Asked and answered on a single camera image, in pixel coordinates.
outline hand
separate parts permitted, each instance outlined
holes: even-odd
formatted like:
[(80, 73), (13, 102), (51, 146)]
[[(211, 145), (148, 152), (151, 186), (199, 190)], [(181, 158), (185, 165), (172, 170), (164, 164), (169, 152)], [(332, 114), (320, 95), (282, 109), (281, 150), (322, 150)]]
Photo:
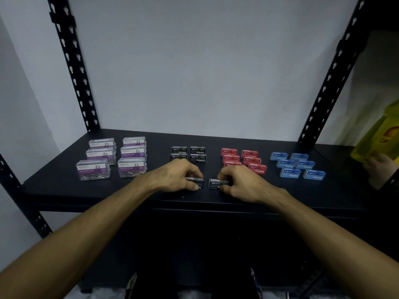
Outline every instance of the hand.
[(153, 186), (157, 190), (175, 192), (182, 189), (196, 191), (198, 185), (185, 177), (203, 178), (201, 171), (186, 159), (175, 159), (150, 172)]
[(376, 190), (380, 190), (396, 170), (399, 169), (399, 165), (395, 161), (382, 153), (371, 156), (363, 167), (370, 174), (370, 185)]
[(277, 198), (290, 196), (286, 190), (271, 185), (244, 165), (222, 168), (217, 179), (227, 180), (229, 176), (233, 178), (234, 185), (222, 185), (220, 190), (242, 201), (261, 202), (270, 205)]

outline forearm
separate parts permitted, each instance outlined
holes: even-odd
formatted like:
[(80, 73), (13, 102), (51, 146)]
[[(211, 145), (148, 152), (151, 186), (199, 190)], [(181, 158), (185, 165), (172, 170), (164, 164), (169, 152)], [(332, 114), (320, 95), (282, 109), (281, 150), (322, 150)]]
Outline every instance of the forearm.
[(0, 273), (2, 298), (63, 298), (132, 211), (157, 190), (144, 182), (148, 178), (135, 178), (19, 257)]
[(399, 264), (289, 194), (264, 199), (353, 298), (398, 298)]

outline shelf surface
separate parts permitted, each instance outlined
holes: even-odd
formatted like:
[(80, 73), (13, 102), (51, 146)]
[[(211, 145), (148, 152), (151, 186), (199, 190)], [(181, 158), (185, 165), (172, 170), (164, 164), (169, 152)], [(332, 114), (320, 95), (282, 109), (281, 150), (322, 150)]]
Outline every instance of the shelf surface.
[[(31, 176), (22, 186), (27, 200), (41, 211), (82, 212), (98, 201), (110, 196), (128, 184), (131, 179), (120, 178), (117, 166), (111, 166), (111, 177), (98, 181), (79, 181), (76, 163), (85, 159), (88, 141), (98, 138), (115, 138), (117, 159), (120, 157), (122, 139), (144, 135), (147, 140), (147, 167), (153, 170), (170, 160), (171, 146), (206, 146), (207, 162), (198, 164), (204, 175), (204, 189), (196, 192), (158, 192), (151, 196), (137, 212), (227, 212), (251, 218), (275, 218), (266, 206), (247, 204), (219, 191), (207, 188), (209, 178), (216, 178), (222, 168), (222, 147), (257, 150), (262, 163), (267, 165), (263, 176), (275, 186), (285, 188), (292, 196), (307, 206), (329, 217), (357, 218), (366, 210), (362, 201), (366, 191), (357, 183), (348, 182), (340, 174), (334, 161), (323, 157), (315, 149), (307, 149), (297, 142), (249, 140), (227, 137), (163, 134), (102, 129), (83, 135), (46, 166)], [(276, 162), (269, 160), (271, 152), (307, 153), (316, 162), (315, 169), (326, 171), (323, 181), (286, 179), (279, 176)]]

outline red staple box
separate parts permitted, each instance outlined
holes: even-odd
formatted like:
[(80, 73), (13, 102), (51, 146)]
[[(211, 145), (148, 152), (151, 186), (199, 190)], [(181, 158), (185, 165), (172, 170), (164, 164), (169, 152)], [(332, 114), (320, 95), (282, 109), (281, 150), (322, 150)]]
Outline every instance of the red staple box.
[(241, 157), (244, 158), (245, 156), (255, 156), (255, 157), (258, 157), (258, 151), (243, 150), (243, 151), (241, 152)]
[(244, 159), (243, 159), (243, 164), (246, 165), (246, 166), (249, 165), (249, 163), (260, 164), (261, 161), (262, 161), (262, 159), (259, 158), (259, 157), (245, 156)]
[(241, 161), (225, 161), (223, 167), (226, 167), (226, 166), (240, 166), (240, 165), (242, 165)]
[(232, 154), (225, 154), (223, 156), (223, 163), (225, 161), (240, 161), (240, 156), (239, 155), (232, 155)]
[(238, 153), (237, 149), (222, 148), (222, 153), (220, 155), (221, 156), (224, 156), (225, 154), (237, 155), (237, 153)]
[(265, 174), (267, 166), (266, 165), (260, 165), (257, 163), (249, 163), (248, 164), (248, 169), (251, 171), (254, 171), (257, 174)]

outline white label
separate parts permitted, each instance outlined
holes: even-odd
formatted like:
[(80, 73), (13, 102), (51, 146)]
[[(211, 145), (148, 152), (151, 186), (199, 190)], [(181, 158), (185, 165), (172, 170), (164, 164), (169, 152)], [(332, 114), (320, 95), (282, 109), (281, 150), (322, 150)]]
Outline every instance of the white label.
[(131, 149), (123, 149), (121, 150), (122, 154), (127, 153), (144, 153), (144, 148), (131, 148)]
[(113, 146), (114, 142), (113, 141), (98, 141), (95, 143), (89, 143), (90, 148), (91, 147), (107, 147), (107, 146)]
[(135, 139), (135, 140), (123, 140), (123, 144), (126, 143), (144, 143), (144, 138)]
[(87, 152), (86, 155), (87, 155), (87, 157), (107, 156), (107, 155), (112, 155), (112, 150), (109, 150), (109, 151), (98, 151), (98, 152)]
[(106, 168), (104, 163), (77, 166), (78, 170), (92, 170), (92, 169), (104, 169), (104, 168)]
[(119, 168), (125, 167), (144, 167), (143, 161), (132, 161), (131, 163), (118, 163)]

